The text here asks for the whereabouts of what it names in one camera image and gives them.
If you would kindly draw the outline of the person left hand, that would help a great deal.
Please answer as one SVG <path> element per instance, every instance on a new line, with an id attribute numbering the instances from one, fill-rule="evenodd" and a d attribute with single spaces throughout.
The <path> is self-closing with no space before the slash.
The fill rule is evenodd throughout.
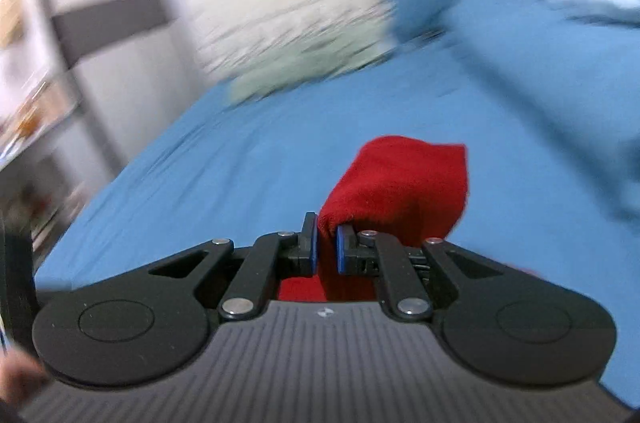
<path id="1" fill-rule="evenodd" d="M 40 362 L 26 351 L 11 347 L 1 354 L 1 399 L 9 405 L 21 405 L 48 382 L 49 377 Z"/>

